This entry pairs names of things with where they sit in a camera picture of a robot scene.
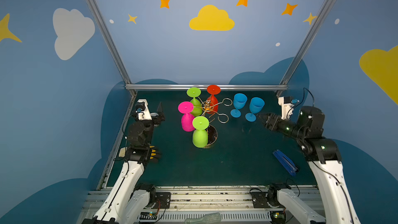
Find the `blue wine glass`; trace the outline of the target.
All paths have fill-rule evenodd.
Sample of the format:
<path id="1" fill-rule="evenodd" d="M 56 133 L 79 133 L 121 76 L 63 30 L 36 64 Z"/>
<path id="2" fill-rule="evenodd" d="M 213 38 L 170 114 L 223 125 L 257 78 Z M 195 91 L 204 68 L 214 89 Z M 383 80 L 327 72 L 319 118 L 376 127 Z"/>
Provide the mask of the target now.
<path id="1" fill-rule="evenodd" d="M 245 119 L 249 122 L 255 122 L 259 113 L 265 105 L 265 102 L 260 97 L 253 97 L 250 101 L 249 110 L 250 112 L 245 115 Z"/>
<path id="2" fill-rule="evenodd" d="M 247 96 L 243 93 L 237 93 L 234 95 L 233 105 L 234 109 L 231 110 L 230 114 L 234 118 L 239 118 L 241 116 L 240 109 L 242 109 L 247 102 Z"/>

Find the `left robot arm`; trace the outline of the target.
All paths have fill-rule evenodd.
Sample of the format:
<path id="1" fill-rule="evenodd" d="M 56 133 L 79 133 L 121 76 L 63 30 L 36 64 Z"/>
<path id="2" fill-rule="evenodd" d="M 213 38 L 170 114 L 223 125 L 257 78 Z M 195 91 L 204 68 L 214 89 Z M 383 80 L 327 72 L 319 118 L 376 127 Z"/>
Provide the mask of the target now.
<path id="1" fill-rule="evenodd" d="M 123 161 L 118 179 L 99 210 L 92 218 L 84 219 L 84 224 L 134 224 L 145 208 L 158 202 L 155 186 L 138 181 L 148 163 L 158 162 L 160 158 L 151 141 L 154 128 L 165 120 L 163 106 L 159 104 L 152 113 L 147 100 L 140 99 L 131 116 L 135 121 L 123 131 L 126 146 L 124 154 L 117 158 Z"/>

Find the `pink wine glass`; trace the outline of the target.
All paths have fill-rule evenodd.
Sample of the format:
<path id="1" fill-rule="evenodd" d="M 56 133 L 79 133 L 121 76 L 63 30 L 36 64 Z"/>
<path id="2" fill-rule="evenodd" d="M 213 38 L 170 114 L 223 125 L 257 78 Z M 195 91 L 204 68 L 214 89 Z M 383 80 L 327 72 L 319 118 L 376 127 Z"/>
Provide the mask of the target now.
<path id="1" fill-rule="evenodd" d="M 178 111 L 183 114 L 181 117 L 181 126 L 182 129 L 186 132 L 191 132 L 195 130 L 195 127 L 193 126 L 193 120 L 195 117 L 191 114 L 193 109 L 193 104 L 188 101 L 181 102 L 178 105 Z"/>

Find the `back green wine glass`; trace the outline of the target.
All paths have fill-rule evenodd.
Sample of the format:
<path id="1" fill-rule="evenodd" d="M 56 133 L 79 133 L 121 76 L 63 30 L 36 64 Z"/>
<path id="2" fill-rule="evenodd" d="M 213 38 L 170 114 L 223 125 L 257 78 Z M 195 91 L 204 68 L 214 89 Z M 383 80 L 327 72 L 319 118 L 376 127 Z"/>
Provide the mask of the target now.
<path id="1" fill-rule="evenodd" d="M 193 104 L 194 108 L 191 114 L 195 117 L 202 115 L 202 102 L 199 100 L 199 96 L 201 95 L 201 90 L 197 87 L 192 87 L 187 90 L 187 95 L 192 97 L 191 103 Z"/>

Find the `red wine glass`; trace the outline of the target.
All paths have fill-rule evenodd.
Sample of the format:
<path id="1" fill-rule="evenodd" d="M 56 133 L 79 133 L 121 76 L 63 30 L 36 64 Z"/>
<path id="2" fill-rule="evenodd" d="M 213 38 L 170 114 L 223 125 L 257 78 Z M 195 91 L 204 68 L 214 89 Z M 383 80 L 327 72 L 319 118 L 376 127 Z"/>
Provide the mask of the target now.
<path id="1" fill-rule="evenodd" d="M 210 94 L 210 97 L 207 99 L 207 101 L 209 101 L 209 107 L 211 108 L 211 111 L 209 113 L 215 114 L 218 111 L 218 104 L 219 104 L 216 95 L 218 95 L 221 92 L 221 89 L 217 85 L 210 85 L 207 87 L 207 92 Z"/>

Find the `blue stapler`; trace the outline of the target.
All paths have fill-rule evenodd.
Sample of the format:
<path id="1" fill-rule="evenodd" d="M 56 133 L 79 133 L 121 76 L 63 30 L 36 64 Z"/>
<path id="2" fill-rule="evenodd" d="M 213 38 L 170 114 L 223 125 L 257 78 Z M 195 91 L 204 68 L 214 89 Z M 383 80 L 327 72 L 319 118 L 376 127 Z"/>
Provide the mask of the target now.
<path id="1" fill-rule="evenodd" d="M 279 149 L 273 151 L 273 155 L 291 176 L 296 176 L 299 169 L 289 157 Z"/>

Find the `circuit board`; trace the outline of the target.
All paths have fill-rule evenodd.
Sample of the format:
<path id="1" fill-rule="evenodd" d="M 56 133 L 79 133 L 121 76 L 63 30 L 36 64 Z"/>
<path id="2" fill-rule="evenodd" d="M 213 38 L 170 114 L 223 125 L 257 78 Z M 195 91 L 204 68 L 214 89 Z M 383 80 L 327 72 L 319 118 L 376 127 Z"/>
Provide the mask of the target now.
<path id="1" fill-rule="evenodd" d="M 286 215 L 283 212 L 270 212 L 271 224 L 285 224 Z"/>
<path id="2" fill-rule="evenodd" d="M 160 214 L 156 214 L 155 212 L 141 212 L 138 218 L 139 223 L 154 223 L 160 217 Z"/>

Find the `left circuit board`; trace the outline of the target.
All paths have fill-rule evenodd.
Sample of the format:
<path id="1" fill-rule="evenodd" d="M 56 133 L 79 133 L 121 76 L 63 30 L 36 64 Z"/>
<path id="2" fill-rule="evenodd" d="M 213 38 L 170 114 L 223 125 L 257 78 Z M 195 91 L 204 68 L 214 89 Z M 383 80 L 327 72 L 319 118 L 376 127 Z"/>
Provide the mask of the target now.
<path id="1" fill-rule="evenodd" d="M 156 214 L 155 212 L 141 212 L 138 218 L 139 223 L 154 223 L 160 217 L 160 214 Z"/>

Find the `clear plastic bottle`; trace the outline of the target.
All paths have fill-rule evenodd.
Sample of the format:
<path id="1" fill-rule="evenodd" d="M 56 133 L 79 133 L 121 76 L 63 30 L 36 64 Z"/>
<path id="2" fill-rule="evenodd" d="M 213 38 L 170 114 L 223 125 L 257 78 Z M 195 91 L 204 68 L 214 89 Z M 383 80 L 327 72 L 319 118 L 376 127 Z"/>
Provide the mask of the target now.
<path id="1" fill-rule="evenodd" d="M 200 218 L 188 218 L 184 221 L 185 224 L 218 224 L 222 221 L 220 213 L 206 214 Z"/>

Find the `back frame bar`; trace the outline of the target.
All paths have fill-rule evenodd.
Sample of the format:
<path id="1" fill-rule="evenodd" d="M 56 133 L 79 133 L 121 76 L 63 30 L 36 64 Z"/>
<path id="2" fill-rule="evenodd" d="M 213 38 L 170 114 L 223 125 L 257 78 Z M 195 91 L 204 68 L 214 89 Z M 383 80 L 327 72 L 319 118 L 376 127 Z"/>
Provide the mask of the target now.
<path id="1" fill-rule="evenodd" d="M 209 85 L 181 85 L 181 84 L 126 84 L 127 90 L 188 90 L 192 87 L 201 90 L 207 89 Z M 228 91 L 285 91 L 288 90 L 287 85 L 219 85 L 221 90 Z"/>

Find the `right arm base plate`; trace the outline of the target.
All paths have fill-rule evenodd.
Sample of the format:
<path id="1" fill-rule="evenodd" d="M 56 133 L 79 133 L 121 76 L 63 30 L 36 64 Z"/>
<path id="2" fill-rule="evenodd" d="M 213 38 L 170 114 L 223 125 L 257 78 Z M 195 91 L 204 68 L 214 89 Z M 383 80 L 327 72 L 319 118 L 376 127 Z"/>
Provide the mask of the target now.
<path id="1" fill-rule="evenodd" d="M 277 200 L 276 191 L 254 191 L 250 192 L 250 195 L 252 197 L 252 203 L 254 208 L 285 208 L 285 206 Z"/>

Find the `frame post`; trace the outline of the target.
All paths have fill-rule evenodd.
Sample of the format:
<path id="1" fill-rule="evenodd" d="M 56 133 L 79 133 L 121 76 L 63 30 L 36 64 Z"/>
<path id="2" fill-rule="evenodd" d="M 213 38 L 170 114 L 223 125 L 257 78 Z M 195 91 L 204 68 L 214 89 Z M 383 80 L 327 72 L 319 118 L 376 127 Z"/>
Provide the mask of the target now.
<path id="1" fill-rule="evenodd" d="M 119 54 L 119 51 L 117 50 L 115 42 L 109 32 L 109 29 L 105 23 L 105 20 L 104 20 L 103 15 L 98 7 L 96 0 L 85 0 L 85 1 L 95 19 L 95 22 L 102 34 L 102 37 L 107 45 L 107 48 L 109 49 L 109 51 L 114 59 L 114 62 L 119 70 L 120 75 L 122 76 L 122 79 L 123 79 L 125 85 L 131 84 L 132 82 L 128 75 L 127 69 L 123 63 L 123 60 Z"/>
<path id="2" fill-rule="evenodd" d="M 294 56 L 288 69 L 286 70 L 284 76 L 280 81 L 280 84 L 277 88 L 278 90 L 276 91 L 277 96 L 281 96 L 282 92 L 288 89 L 289 81 L 291 80 L 296 69 L 303 60 L 305 54 L 307 53 L 309 47 L 311 46 L 313 40 L 315 39 L 318 31 L 320 30 L 322 24 L 324 23 L 325 19 L 327 18 L 329 12 L 333 8 L 336 1 L 337 0 L 324 0 L 322 6 L 318 11 L 318 15 L 317 18 L 315 19 L 315 22 L 311 24 L 309 31 L 307 32 L 298 52 Z"/>

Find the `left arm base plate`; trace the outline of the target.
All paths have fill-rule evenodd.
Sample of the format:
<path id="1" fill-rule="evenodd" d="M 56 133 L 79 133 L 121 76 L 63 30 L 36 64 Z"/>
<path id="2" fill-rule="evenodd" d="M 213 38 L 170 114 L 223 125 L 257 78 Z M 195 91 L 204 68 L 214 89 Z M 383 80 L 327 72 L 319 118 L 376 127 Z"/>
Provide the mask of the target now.
<path id="1" fill-rule="evenodd" d="M 131 195 L 127 203 L 127 210 L 138 209 L 168 209 L 170 208 L 171 193 L 158 191 L 137 190 Z"/>

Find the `right frame post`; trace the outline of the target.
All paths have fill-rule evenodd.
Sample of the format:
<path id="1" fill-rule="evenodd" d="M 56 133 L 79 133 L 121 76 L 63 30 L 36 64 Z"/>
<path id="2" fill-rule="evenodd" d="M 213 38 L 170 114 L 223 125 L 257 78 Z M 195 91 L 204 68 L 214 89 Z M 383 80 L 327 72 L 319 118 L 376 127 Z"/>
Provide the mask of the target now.
<path id="1" fill-rule="evenodd" d="M 277 88 L 278 90 L 276 91 L 277 96 L 281 96 L 282 92 L 288 89 L 289 81 L 291 80 L 296 69 L 303 60 L 305 54 L 307 53 L 309 47 L 311 46 L 313 40 L 315 39 L 318 31 L 320 30 L 322 24 L 324 23 L 325 19 L 327 18 L 329 12 L 333 8 L 336 1 L 337 0 L 324 0 L 322 6 L 318 11 L 318 15 L 317 18 L 315 19 L 315 22 L 311 24 L 309 31 L 307 32 L 298 52 L 294 56 L 288 69 L 286 70 L 284 76 L 280 81 L 280 84 Z"/>

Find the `aluminium rail base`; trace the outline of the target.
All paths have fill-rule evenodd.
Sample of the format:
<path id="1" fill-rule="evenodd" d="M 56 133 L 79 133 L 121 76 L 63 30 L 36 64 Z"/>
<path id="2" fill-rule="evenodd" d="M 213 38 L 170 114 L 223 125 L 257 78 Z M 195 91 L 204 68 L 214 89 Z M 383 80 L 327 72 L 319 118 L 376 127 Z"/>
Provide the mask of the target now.
<path id="1" fill-rule="evenodd" d="M 265 186 L 162 186 L 156 189 L 158 194 L 170 193 L 169 206 L 156 224 L 183 224 L 188 218 L 200 218 L 205 214 L 220 213 L 221 224 L 270 224 L 271 212 L 283 211 L 283 208 L 255 208 L 249 193 L 266 192 Z M 325 216 L 321 195 L 316 186 L 298 186 L 300 199 L 316 213 Z M 105 203 L 112 188 L 90 191 L 83 209 L 76 221 L 82 224 L 91 219 Z"/>

